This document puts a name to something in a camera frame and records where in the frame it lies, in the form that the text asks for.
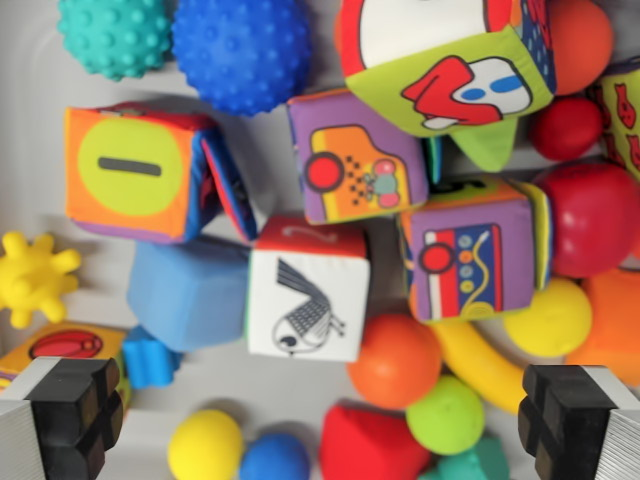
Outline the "black silver gripper left finger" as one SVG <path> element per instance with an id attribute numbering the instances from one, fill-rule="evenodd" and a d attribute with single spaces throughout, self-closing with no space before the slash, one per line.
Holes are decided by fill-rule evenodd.
<path id="1" fill-rule="evenodd" d="M 3 479 L 95 479 L 124 404 L 115 359 L 39 357 L 1 392 Z"/>

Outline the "black silver gripper right finger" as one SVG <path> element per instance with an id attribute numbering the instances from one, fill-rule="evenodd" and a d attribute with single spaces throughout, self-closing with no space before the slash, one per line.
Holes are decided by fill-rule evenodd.
<path id="1" fill-rule="evenodd" d="M 530 365 L 518 411 L 541 479 L 637 479 L 639 397 L 604 366 Z"/>

